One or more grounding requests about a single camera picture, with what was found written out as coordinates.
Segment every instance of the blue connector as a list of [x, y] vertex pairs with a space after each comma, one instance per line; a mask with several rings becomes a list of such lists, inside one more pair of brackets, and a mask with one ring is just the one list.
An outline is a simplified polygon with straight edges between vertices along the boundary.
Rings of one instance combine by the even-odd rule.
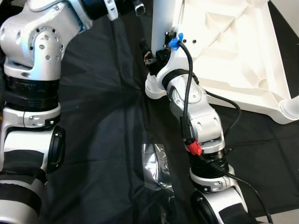
[[183, 37], [184, 37], [183, 33], [178, 34], [178, 37], [173, 38], [173, 39], [168, 43], [168, 45], [169, 45], [172, 49], [178, 50], [179, 45], [178, 45], [177, 43], [178, 43], [178, 41], [182, 41], [182, 40], [183, 40]]

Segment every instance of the gray floor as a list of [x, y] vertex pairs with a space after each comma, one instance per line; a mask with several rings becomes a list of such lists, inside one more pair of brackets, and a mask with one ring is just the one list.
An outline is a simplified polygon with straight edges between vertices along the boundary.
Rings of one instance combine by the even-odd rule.
[[[299, 224], [299, 210], [291, 210], [272, 215], [274, 224]], [[257, 218], [258, 221], [267, 222], [266, 217]]]

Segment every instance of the black cloth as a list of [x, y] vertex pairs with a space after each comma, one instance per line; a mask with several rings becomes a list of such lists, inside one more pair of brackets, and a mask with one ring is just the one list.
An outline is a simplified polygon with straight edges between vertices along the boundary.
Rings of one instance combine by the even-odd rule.
[[[167, 98], [144, 94], [147, 71], [139, 40], [151, 40], [152, 2], [147, 12], [107, 17], [68, 45], [59, 91], [60, 126], [66, 129], [63, 166], [48, 176], [40, 223], [195, 224], [190, 208], [194, 187], [179, 123]], [[298, 95], [298, 37], [270, 3], [291, 95]], [[235, 110], [214, 106], [226, 129]], [[271, 213], [299, 208], [298, 122], [279, 125], [268, 116], [243, 111], [226, 144], [236, 175], [250, 182]], [[164, 144], [175, 198], [144, 186], [142, 143]], [[251, 191], [241, 185], [249, 210], [263, 216]]]

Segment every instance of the black cable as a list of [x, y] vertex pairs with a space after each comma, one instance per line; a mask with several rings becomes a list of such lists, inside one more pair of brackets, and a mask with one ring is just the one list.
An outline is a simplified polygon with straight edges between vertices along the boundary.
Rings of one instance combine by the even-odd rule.
[[218, 96], [218, 95], [213, 94], [213, 93], [208, 92], [208, 91], [206, 91], [206, 93], [207, 93], [208, 95], [210, 95], [211, 97], [214, 97], [214, 98], [217, 98], [217, 99], [221, 99], [221, 100], [223, 100], [223, 101], [228, 102], [229, 104], [233, 105], [233, 106], [237, 109], [237, 114], [238, 114], [238, 115], [237, 115], [237, 118], [236, 118], [235, 121], [229, 126], [229, 128], [224, 132], [224, 138], [226, 138], [227, 135], [228, 135], [228, 133], [230, 132], [230, 130], [231, 130], [231, 129], [232, 129], [232, 128], [239, 122], [239, 120], [240, 120], [240, 118], [241, 118], [241, 114], [242, 114], [241, 108], [239, 107], [239, 105], [238, 105], [236, 102], [234, 102], [234, 101], [232, 101], [232, 100], [230, 100], [230, 99], [227, 99], [227, 98]]
[[191, 54], [188, 51], [187, 47], [181, 41], [178, 41], [177, 44], [185, 52], [187, 59], [188, 59], [188, 64], [189, 64], [189, 75], [188, 75], [188, 81], [187, 81], [187, 86], [186, 86], [184, 111], [183, 111], [183, 116], [188, 116], [189, 93], [190, 93], [190, 87], [191, 87], [191, 81], [192, 81], [192, 75], [193, 75], [193, 60], [192, 60]]
[[253, 190], [253, 192], [255, 193], [257, 199], [259, 200], [259, 202], [261, 203], [261, 205], [263, 207], [263, 210], [266, 213], [266, 217], [268, 219], [268, 222], [271, 223], [271, 224], [273, 223], [271, 214], [270, 214], [269, 210], [267, 209], [267, 207], [265, 206], [265, 204], [263, 203], [263, 200], [262, 200], [261, 196], [259, 195], [258, 191], [250, 183], [248, 183], [248, 182], [246, 182], [246, 181], [244, 181], [244, 180], [236, 177], [233, 174], [230, 174], [229, 172], [221, 169], [220, 167], [218, 167], [218, 166], [216, 166], [216, 165], [214, 165], [212, 163], [209, 163], [203, 156], [201, 156], [200, 158], [203, 160], [203, 162], [205, 162], [206, 164], [210, 165], [213, 169], [217, 170], [218, 172], [222, 173], [223, 175], [228, 176], [228, 177], [230, 177], [230, 178], [232, 178], [232, 179], [234, 179], [236, 181], [242, 182], [242, 183], [246, 184], [247, 186], [249, 186]]

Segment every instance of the red connector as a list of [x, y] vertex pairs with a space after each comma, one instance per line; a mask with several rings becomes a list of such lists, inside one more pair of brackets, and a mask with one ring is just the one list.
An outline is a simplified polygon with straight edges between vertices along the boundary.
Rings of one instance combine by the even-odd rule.
[[190, 145], [186, 144], [186, 146], [192, 155], [201, 155], [202, 154], [202, 148], [200, 147], [200, 145], [198, 144], [197, 141], [194, 141]]

